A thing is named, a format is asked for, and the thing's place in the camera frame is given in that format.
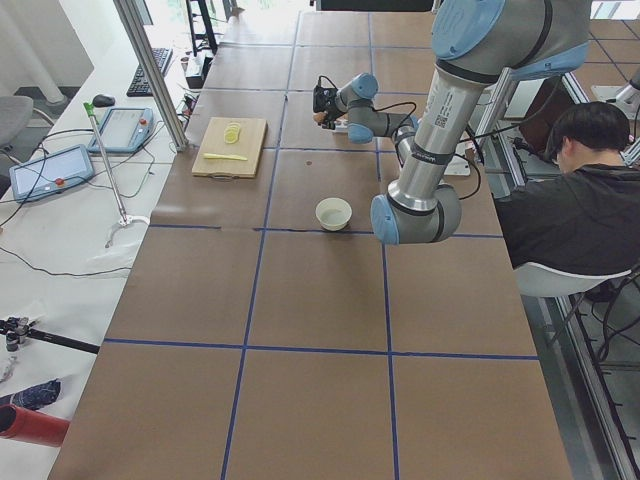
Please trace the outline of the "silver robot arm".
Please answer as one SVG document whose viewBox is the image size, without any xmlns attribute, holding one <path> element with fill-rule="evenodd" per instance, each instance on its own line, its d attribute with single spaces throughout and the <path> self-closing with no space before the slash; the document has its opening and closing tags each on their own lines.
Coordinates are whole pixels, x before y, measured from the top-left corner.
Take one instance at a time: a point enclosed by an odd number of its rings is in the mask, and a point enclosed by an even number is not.
<svg viewBox="0 0 640 480">
<path fill-rule="evenodd" d="M 476 104 L 504 69 L 518 80 L 561 75 L 586 59 L 588 1 L 447 1 L 438 10 L 431 46 L 436 58 L 424 113 L 375 109 L 376 78 L 354 77 L 341 88 L 316 85 L 314 119 L 332 129 L 347 119 L 351 142 L 393 140 L 401 173 L 371 203 L 372 229 L 383 244 L 447 239 L 461 221 L 461 202 L 443 183 Z"/>
</svg>

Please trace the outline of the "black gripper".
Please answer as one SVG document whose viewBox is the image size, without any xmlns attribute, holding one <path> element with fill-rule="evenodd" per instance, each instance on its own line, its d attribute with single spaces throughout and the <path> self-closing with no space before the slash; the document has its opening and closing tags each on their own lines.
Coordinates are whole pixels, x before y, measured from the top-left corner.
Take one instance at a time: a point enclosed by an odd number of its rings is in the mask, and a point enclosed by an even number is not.
<svg viewBox="0 0 640 480">
<path fill-rule="evenodd" d="M 326 117 L 321 124 L 323 129 L 333 130 L 335 128 L 335 121 L 343 117 L 347 112 L 341 96 L 339 94 L 328 94 L 325 100 L 325 113 Z"/>
</svg>

